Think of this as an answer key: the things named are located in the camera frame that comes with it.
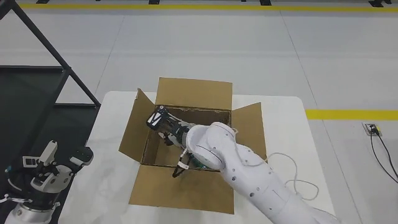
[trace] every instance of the floor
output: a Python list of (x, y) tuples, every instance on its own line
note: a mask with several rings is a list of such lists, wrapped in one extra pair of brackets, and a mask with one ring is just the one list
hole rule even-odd
[[(201, 1), (217, 3), (162, 3)], [(274, 1), (301, 4), (368, 6), (364, 0)], [(398, 13), (26, 12), (100, 101), (111, 90), (156, 91), (159, 77), (183, 77), (233, 82), (235, 94), (297, 96), (306, 109), (398, 109)], [(57, 65), (14, 14), (0, 22), (0, 33), (0, 65)], [(58, 101), (90, 102), (74, 82)], [(393, 224), (398, 187), (378, 166), (361, 122), (310, 121), (335, 212), (350, 224)], [(377, 124), (398, 166), (398, 123)], [(377, 151), (383, 154), (378, 142)]]

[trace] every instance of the cable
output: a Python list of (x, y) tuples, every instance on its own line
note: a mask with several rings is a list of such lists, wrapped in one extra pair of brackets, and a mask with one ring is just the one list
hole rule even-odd
[[(240, 153), (239, 153), (239, 151), (238, 151), (238, 145), (236, 144), (236, 135), (237, 135), (237, 133), (238, 133), (238, 130), (237, 130), (236, 128), (232, 128), (232, 130), (235, 131), (235, 137), (234, 137), (235, 151), (236, 151), (236, 153), (237, 153), (239, 159), (241, 160), (241, 163), (242, 163), (243, 166), (249, 166), (249, 167), (260, 166), (261, 164), (267, 162), (268, 159), (270, 159), (273, 155), (276, 155), (276, 154), (282, 155), (282, 156), (285, 156), (285, 157), (288, 157), (291, 161), (293, 161), (294, 166), (295, 166), (295, 168), (296, 168), (296, 172), (295, 172), (295, 174), (294, 174), (294, 178), (293, 178), (292, 180), (288, 180), (288, 181), (285, 183), (285, 185), (286, 185), (288, 182), (291, 182), (291, 181), (292, 181), (292, 182), (293, 182), (293, 188), (294, 188), (295, 194), (296, 194), (296, 195), (300, 195), (300, 197), (301, 197), (303, 200), (308, 200), (308, 201), (310, 201), (310, 200), (315, 200), (315, 199), (318, 197), (318, 194), (319, 194), (319, 187), (318, 187), (318, 186), (316, 186), (315, 184), (313, 184), (313, 183), (311, 183), (311, 182), (308, 182), (308, 181), (306, 181), (306, 180), (298, 180), (298, 179), (297, 179), (297, 176), (299, 175), (299, 168), (297, 167), (296, 161), (295, 161), (292, 157), (290, 157), (289, 155), (286, 155), (286, 154), (280, 153), (280, 152), (274, 152), (274, 153), (270, 154), (266, 159), (264, 159), (263, 161), (261, 161), (261, 163), (259, 163), (259, 164), (252, 165), (252, 164), (247, 164), (247, 162), (244, 162), (243, 159), (242, 159), (242, 157), (241, 157), (241, 155), (240, 155)], [(297, 187), (296, 187), (297, 182), (305, 182), (306, 184), (310, 184), (310, 185), (314, 186), (315, 188), (317, 188), (317, 193), (315, 194), (315, 196), (314, 196), (313, 198), (304, 198), (304, 197), (302, 196), (302, 194), (300, 194), (300, 193), (298, 192), (298, 190), (297, 190)]]
[(376, 135), (379, 137), (380, 141), (382, 142), (382, 144), (383, 144), (383, 146), (384, 146), (384, 149), (387, 151), (388, 159), (389, 159), (390, 165), (391, 165), (391, 167), (392, 167), (392, 170), (394, 171), (395, 175), (396, 175), (397, 178), (398, 178), (397, 172), (396, 172), (394, 166), (392, 165), (390, 152), (388, 151), (386, 145), (384, 144), (384, 141), (381, 139), (379, 130), (377, 130), (377, 127), (376, 127), (374, 124), (370, 125), (369, 127), (371, 128), (371, 145), (372, 145), (372, 151), (373, 151), (374, 157), (376, 158), (377, 162), (379, 163), (379, 165), (381, 166), (381, 168), (384, 170), (384, 172), (385, 172), (394, 182), (396, 182), (396, 183), (398, 184), (398, 180), (395, 179), (395, 178), (393, 178), (393, 176), (392, 176), (390, 173), (388, 173), (388, 171), (387, 171), (387, 170), (384, 168), (384, 166), (381, 164), (379, 158), (378, 158), (377, 155), (376, 155), (376, 152), (374, 151), (373, 136), (372, 136), (373, 133), (376, 134)]
[[(296, 182), (305, 182), (306, 184), (310, 184), (310, 185), (314, 186), (315, 188), (317, 188), (317, 193), (315, 194), (315, 196), (314, 196), (313, 198), (304, 198), (304, 197), (302, 197), (303, 200), (308, 200), (308, 201), (310, 201), (310, 200), (315, 200), (315, 199), (318, 197), (318, 195), (319, 195), (319, 187), (318, 187), (316, 184), (313, 184), (312, 182), (309, 182), (309, 181), (306, 181), (306, 180), (300, 180), (300, 179), (296, 179), (295, 181), (296, 181)], [(286, 181), (285, 185), (286, 185), (288, 182), (295, 182), (295, 181), (294, 181), (294, 180), (288, 180), (288, 181)]]
[(15, 185), (11, 182), (10, 178), (8, 178), (7, 181), (8, 181), (8, 183), (9, 183), (14, 189), (17, 189), (17, 190), (19, 190), (19, 191), (22, 191), (21, 188), (18, 188), (17, 186), (15, 186)]
[[(310, 201), (310, 200), (315, 200), (315, 199), (318, 197), (318, 194), (319, 194), (319, 187), (316, 186), (315, 184), (311, 183), (311, 182), (306, 181), (306, 180), (299, 180), (299, 179), (297, 179), (297, 177), (299, 176), (299, 167), (297, 166), (297, 163), (296, 163), (296, 161), (293, 159), (293, 157), (290, 157), (289, 155), (286, 155), (286, 154), (284, 154), (284, 153), (274, 152), (274, 153), (270, 154), (270, 155), (264, 160), (264, 162), (268, 161), (268, 159), (270, 159), (273, 155), (276, 155), (276, 154), (282, 155), (282, 156), (285, 156), (285, 157), (288, 157), (291, 161), (293, 161), (294, 166), (295, 166), (295, 168), (296, 168), (296, 172), (295, 172), (295, 174), (294, 174), (294, 178), (293, 178), (292, 180), (288, 180), (288, 181), (285, 183), (285, 185), (286, 185), (288, 182), (293, 182), (293, 188), (294, 188), (294, 192), (295, 192), (296, 195), (299, 195), (299, 196), (301, 197), (301, 199), (303, 199), (303, 200), (308, 200), (308, 201)], [(315, 194), (315, 196), (314, 196), (313, 198), (305, 198), (305, 197), (303, 197), (303, 195), (300, 194), (300, 192), (297, 190), (297, 187), (296, 187), (297, 182), (305, 182), (306, 184), (310, 184), (310, 185), (314, 186), (315, 188), (317, 188), (317, 193)]]
[(323, 213), (327, 213), (328, 215), (330, 215), (331, 217), (333, 217), (334, 219), (336, 219), (338, 222), (341, 222), (341, 220), (340, 220), (339, 218), (337, 218), (336, 215), (333, 215), (333, 214), (329, 213), (328, 211), (324, 211), (324, 210), (319, 209), (319, 208), (314, 208), (314, 209), (316, 209), (316, 210), (318, 210), (318, 211), (321, 211), (321, 212), (323, 212)]
[(396, 180), (395, 178), (393, 178), (393, 177), (390, 175), (390, 173), (388, 173), (388, 171), (384, 168), (384, 166), (381, 164), (379, 158), (377, 157), (376, 152), (374, 151), (372, 133), (371, 133), (371, 145), (372, 145), (372, 151), (373, 151), (374, 157), (376, 158), (376, 160), (377, 160), (377, 162), (379, 163), (379, 165), (381, 166), (381, 168), (384, 170), (384, 172), (385, 172), (394, 182), (396, 182), (396, 183), (398, 184), (398, 180)]
[(395, 174), (396, 177), (398, 178), (398, 174), (397, 174), (396, 168), (394, 167), (394, 165), (392, 164), (392, 161), (391, 161), (390, 152), (388, 151), (386, 145), (384, 144), (384, 141), (381, 139), (379, 133), (376, 133), (376, 134), (377, 134), (377, 136), (379, 137), (379, 139), (380, 139), (381, 143), (383, 144), (384, 148), (386, 149), (387, 155), (388, 155), (388, 161), (390, 162), (390, 165), (391, 165), (392, 170), (394, 171), (394, 174)]

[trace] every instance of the power outlet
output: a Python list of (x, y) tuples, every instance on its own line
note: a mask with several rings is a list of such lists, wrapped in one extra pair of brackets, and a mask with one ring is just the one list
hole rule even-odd
[(368, 136), (377, 137), (377, 134), (376, 134), (376, 133), (371, 133), (371, 130), (372, 130), (371, 125), (372, 125), (372, 124), (375, 125), (375, 127), (376, 127), (377, 130), (379, 131), (379, 136), (380, 136), (380, 137), (383, 136), (383, 135), (381, 134), (380, 127), (379, 127), (378, 125), (376, 125), (375, 123), (362, 123), (363, 129), (365, 129), (365, 133), (366, 133)]

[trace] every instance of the cardboard box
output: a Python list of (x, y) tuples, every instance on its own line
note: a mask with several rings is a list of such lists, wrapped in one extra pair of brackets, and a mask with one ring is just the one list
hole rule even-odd
[(160, 78), (155, 104), (138, 89), (119, 151), (141, 163), (130, 204), (234, 213), (233, 189), (219, 172), (189, 169), (172, 177), (181, 150), (166, 146), (146, 126), (156, 105), (196, 124), (219, 121), (236, 128), (237, 142), (266, 158), (261, 104), (232, 111), (232, 83)]

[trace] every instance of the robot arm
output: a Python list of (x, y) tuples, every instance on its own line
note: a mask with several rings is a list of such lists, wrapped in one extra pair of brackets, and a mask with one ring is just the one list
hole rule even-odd
[(290, 191), (269, 165), (250, 148), (236, 144), (236, 133), (223, 123), (195, 125), (187, 149), (202, 164), (219, 170), (224, 180), (274, 224), (338, 224)]
[[(11, 188), (0, 202), (19, 203), (8, 215), (6, 224), (49, 223), (54, 210), (60, 205), (57, 202), (60, 192), (68, 187), (83, 166), (91, 163), (94, 156), (89, 147), (80, 147), (70, 156), (69, 163), (63, 165), (55, 160), (57, 149), (57, 142), (50, 141), (40, 157), (22, 156), (22, 169), (12, 166), (6, 169)], [(18, 187), (11, 180), (11, 175), (32, 179), (29, 184)]]

